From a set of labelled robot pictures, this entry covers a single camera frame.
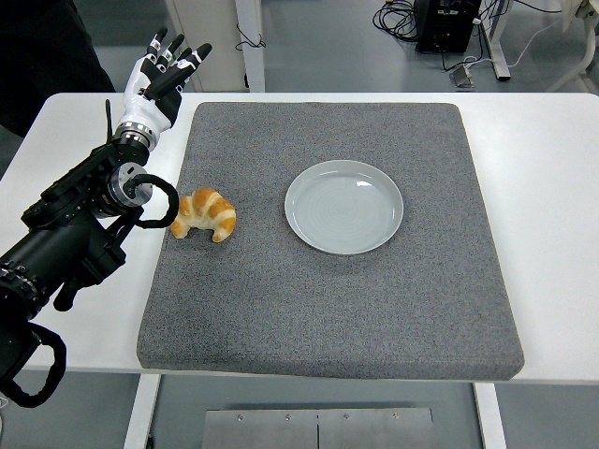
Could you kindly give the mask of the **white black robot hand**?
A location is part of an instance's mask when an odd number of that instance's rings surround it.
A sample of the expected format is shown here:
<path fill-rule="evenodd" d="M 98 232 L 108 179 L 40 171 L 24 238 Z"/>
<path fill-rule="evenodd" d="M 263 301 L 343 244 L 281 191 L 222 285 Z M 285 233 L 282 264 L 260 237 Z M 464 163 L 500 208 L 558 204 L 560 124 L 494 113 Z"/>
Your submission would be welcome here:
<path fill-rule="evenodd" d="M 162 27 L 155 33 L 144 55 L 135 62 L 124 90 L 121 121 L 139 123 L 154 135 L 175 124 L 185 84 L 212 51 L 209 43 L 195 50 L 181 50 L 183 34 L 163 47 L 167 31 Z"/>

